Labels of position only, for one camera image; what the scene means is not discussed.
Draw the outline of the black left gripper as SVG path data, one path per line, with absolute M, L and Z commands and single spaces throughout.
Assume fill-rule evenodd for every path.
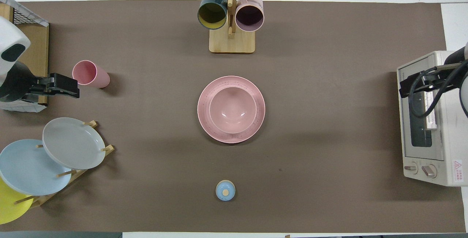
M 58 73 L 51 73 L 47 77 L 33 76 L 32 85 L 27 90 L 27 95 L 62 95 L 72 98 L 80 98 L 80 89 L 77 80 Z

